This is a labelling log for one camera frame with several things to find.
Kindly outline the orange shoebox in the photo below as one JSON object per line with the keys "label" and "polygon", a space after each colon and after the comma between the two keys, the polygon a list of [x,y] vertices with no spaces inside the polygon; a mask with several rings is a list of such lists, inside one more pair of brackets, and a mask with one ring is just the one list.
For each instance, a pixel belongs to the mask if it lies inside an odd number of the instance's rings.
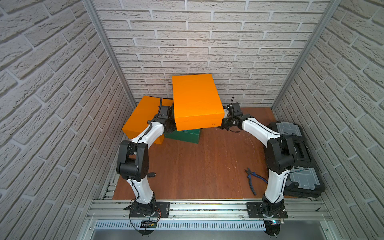
{"label": "orange shoebox", "polygon": [[171,99],[162,99],[157,97],[144,96],[135,108],[128,121],[122,128],[122,131],[128,137],[128,140],[121,141],[121,146],[127,146],[130,140],[145,132],[148,128],[148,121],[151,121],[159,111],[159,106],[172,106],[174,101]]}
{"label": "orange shoebox", "polygon": [[225,111],[213,76],[173,76],[174,115],[178,131],[219,127]]}

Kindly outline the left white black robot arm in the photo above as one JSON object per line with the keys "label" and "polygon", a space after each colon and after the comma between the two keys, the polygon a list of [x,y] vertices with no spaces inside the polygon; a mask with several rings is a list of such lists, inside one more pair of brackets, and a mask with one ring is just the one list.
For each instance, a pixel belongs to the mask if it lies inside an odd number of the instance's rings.
{"label": "left white black robot arm", "polygon": [[138,210],[145,216],[156,211],[156,197],[151,189],[147,174],[149,172],[149,148],[164,132],[176,130],[174,106],[159,106],[158,113],[137,137],[122,141],[119,148],[117,173],[126,180],[134,194],[135,200],[130,210]]}

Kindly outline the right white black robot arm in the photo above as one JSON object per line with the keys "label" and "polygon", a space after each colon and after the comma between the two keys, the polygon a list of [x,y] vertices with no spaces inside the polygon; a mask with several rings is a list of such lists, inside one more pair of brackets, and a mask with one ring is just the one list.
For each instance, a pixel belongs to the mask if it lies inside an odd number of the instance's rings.
{"label": "right white black robot arm", "polygon": [[266,217],[272,217],[284,205],[285,183],[296,160],[293,139],[289,135],[282,135],[267,128],[251,115],[243,114],[239,103],[232,103],[223,108],[225,117],[221,129],[229,131],[231,127],[238,127],[250,133],[266,147],[269,178],[260,209]]}

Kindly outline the green shoebox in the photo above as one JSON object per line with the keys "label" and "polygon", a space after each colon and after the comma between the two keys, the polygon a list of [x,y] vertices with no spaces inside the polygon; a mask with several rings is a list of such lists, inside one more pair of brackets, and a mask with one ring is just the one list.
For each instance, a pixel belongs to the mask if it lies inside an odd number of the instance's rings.
{"label": "green shoebox", "polygon": [[174,131],[172,133],[165,133],[165,138],[198,144],[200,139],[200,133],[201,133],[200,129],[187,130],[187,131]]}

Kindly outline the black grey toolbox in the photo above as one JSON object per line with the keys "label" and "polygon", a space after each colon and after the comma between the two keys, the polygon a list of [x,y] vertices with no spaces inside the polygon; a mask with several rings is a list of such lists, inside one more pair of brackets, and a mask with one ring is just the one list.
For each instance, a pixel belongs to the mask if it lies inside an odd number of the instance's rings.
{"label": "black grey toolbox", "polygon": [[297,159],[288,175],[284,194],[297,198],[318,198],[325,190],[314,157],[307,148],[307,138],[301,126],[289,122],[272,122],[268,128],[282,135],[293,135]]}

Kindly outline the left corner aluminium profile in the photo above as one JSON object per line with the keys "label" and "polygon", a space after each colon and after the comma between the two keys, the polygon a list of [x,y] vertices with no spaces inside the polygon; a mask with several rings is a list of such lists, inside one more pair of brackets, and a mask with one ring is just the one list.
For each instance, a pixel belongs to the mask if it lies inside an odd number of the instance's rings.
{"label": "left corner aluminium profile", "polygon": [[114,48],[112,46],[112,43],[111,43],[111,41],[107,35],[107,31],[104,28],[103,22],[102,22],[99,14],[98,14],[96,6],[95,6],[94,2],[91,0],[84,0],[83,3],[85,5],[85,8],[86,8],[88,14],[90,15],[90,19],[92,20],[92,22],[95,26],[95,29],[96,29],[96,31],[99,35],[99,38],[100,38],[100,40],[101,40],[101,42],[105,48],[105,51],[106,51],[106,53],[107,53],[107,55],[108,55],[108,57],[112,63],[112,66],[114,67],[114,69],[116,71],[118,79],[121,82],[123,89],[125,90],[125,93],[128,96],[128,99],[129,99],[131,105],[135,109],[137,106],[137,103],[136,103],[134,96],[133,96],[133,94],[129,88],[129,85],[128,85],[127,80],[125,78],[125,75],[123,73],[122,67],[119,63],[117,55],[116,55]]}

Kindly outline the corner aluminium profile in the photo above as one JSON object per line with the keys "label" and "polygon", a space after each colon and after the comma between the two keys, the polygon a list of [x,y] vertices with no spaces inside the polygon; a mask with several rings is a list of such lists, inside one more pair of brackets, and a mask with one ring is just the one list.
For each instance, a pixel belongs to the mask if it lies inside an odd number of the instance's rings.
{"label": "corner aluminium profile", "polygon": [[107,53],[107,55],[108,55],[108,57],[112,63],[112,66],[114,67],[114,69],[116,71],[118,79],[121,82],[123,89],[125,90],[125,93],[128,96],[128,99],[129,99],[131,105],[135,109],[137,106],[137,103],[136,103],[134,96],[133,96],[133,94],[129,88],[129,85],[128,85],[127,80],[125,78],[125,75],[123,73],[122,67],[119,63],[117,55],[116,55],[114,48],[112,46],[112,43],[111,43],[111,41],[107,35],[107,31],[104,28],[103,22],[102,22],[99,14],[98,14],[96,6],[95,6],[94,2],[91,0],[84,0],[83,3],[85,5],[85,8],[86,8],[88,14],[90,15],[90,19],[92,20],[92,22],[95,26],[95,29],[96,29],[96,31],[99,35],[99,38],[100,38],[100,40],[101,40],[101,42],[105,48],[105,51],[106,51],[106,53]]}
{"label": "corner aluminium profile", "polygon": [[320,18],[318,24],[316,25],[315,29],[313,30],[312,34],[310,35],[308,41],[306,42],[305,46],[303,47],[301,53],[299,54],[297,60],[295,61],[293,67],[291,68],[290,72],[287,75],[287,78],[284,80],[281,89],[279,90],[273,104],[271,107],[271,110],[274,111],[279,106],[280,102],[282,101],[283,96],[285,95],[286,91],[288,90],[289,86],[293,82],[295,76],[300,71],[302,65],[305,63],[306,59],[308,58],[309,54],[311,53],[313,47],[319,40],[321,34],[323,33],[324,29],[330,22],[332,16],[334,15],[335,11],[339,7],[341,0],[332,0],[329,2],[327,8],[325,9],[322,17]]}

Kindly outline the right corner aluminium profile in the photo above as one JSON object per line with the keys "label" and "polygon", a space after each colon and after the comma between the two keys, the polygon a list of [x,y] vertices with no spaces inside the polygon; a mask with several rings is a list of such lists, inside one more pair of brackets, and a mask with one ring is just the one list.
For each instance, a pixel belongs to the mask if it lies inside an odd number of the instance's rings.
{"label": "right corner aluminium profile", "polygon": [[334,15],[335,11],[339,7],[341,0],[332,0],[329,2],[327,8],[325,9],[322,17],[320,18],[318,24],[316,25],[315,29],[313,30],[312,34],[310,35],[308,41],[306,42],[305,46],[303,47],[301,53],[299,54],[297,60],[295,61],[293,67],[291,68],[290,72],[287,75],[287,78],[284,80],[281,89],[279,90],[273,104],[271,107],[271,110],[274,111],[279,106],[280,102],[282,101],[283,96],[285,95],[286,91],[288,90],[289,86],[293,82],[295,76],[300,71],[302,65],[305,63],[306,59],[308,58],[309,54],[311,53],[313,47],[319,40],[321,34],[323,33],[324,29],[330,22],[332,16]]}

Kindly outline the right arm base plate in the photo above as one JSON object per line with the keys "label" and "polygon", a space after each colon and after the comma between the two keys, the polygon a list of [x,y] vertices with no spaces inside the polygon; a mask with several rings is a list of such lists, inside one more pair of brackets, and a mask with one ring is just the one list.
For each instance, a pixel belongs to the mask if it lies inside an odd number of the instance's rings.
{"label": "right arm base plate", "polygon": [[246,203],[246,207],[249,218],[251,219],[288,218],[288,213],[284,205],[284,200],[278,202],[277,204],[270,204],[268,201],[248,202]]}

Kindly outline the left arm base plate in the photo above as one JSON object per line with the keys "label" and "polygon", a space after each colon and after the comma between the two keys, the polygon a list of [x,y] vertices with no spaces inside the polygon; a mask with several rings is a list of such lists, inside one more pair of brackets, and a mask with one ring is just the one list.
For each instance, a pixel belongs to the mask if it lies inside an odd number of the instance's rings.
{"label": "left arm base plate", "polygon": [[170,202],[160,201],[149,204],[140,204],[134,201],[128,208],[131,218],[168,218],[170,212]]}

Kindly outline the aluminium front rail frame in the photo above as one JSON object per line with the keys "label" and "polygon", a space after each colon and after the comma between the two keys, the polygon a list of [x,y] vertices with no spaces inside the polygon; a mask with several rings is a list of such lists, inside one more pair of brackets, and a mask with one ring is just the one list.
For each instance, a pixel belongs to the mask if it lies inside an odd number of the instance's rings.
{"label": "aluminium front rail frame", "polygon": [[260,205],[261,200],[251,199],[163,200],[150,214],[131,201],[94,200],[77,238],[89,240],[96,230],[266,231],[288,221],[319,222],[327,240],[342,238],[322,201],[288,199],[270,217]]}

